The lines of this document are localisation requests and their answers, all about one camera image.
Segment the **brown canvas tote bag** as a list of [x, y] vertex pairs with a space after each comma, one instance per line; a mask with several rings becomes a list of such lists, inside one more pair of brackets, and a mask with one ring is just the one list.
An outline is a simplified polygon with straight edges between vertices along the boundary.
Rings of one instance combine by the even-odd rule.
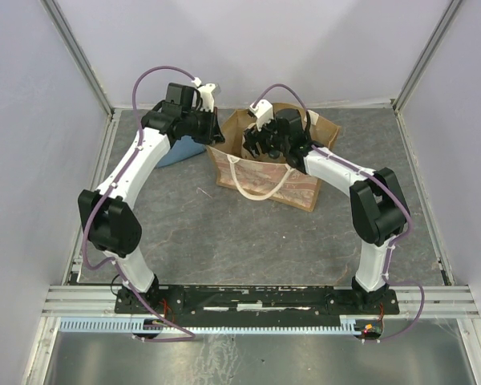
[[225, 142], [207, 148], [216, 168], [216, 183], [252, 201], [271, 199], [313, 211], [321, 187], [318, 178], [292, 170], [282, 156], [275, 160], [265, 154], [254, 158], [242, 147], [245, 129], [255, 122], [247, 109], [236, 109], [221, 124]]

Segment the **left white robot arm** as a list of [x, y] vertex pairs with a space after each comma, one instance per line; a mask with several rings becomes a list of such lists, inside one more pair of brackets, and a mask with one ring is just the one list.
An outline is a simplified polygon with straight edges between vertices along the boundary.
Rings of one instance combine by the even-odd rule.
[[92, 244], [118, 267], [127, 288], [156, 300], [159, 281], [139, 248], [142, 227], [133, 213], [140, 190], [176, 141], [185, 136], [198, 144], [224, 142], [214, 97], [218, 85], [193, 81], [168, 84], [166, 96], [142, 116], [141, 129], [111, 175], [95, 190], [78, 197], [83, 227], [82, 250]]

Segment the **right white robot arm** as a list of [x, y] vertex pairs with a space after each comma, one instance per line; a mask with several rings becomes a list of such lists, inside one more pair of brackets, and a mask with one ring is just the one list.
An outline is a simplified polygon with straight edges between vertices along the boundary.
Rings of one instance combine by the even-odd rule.
[[245, 130], [243, 147], [251, 156], [282, 156], [288, 172], [314, 176], [348, 196], [353, 227], [362, 240], [361, 256], [350, 290], [333, 301], [359, 310], [378, 306], [389, 295], [395, 243], [411, 228], [395, 173], [363, 168], [314, 140], [311, 125], [316, 116], [311, 111], [250, 107], [248, 114], [255, 121]]

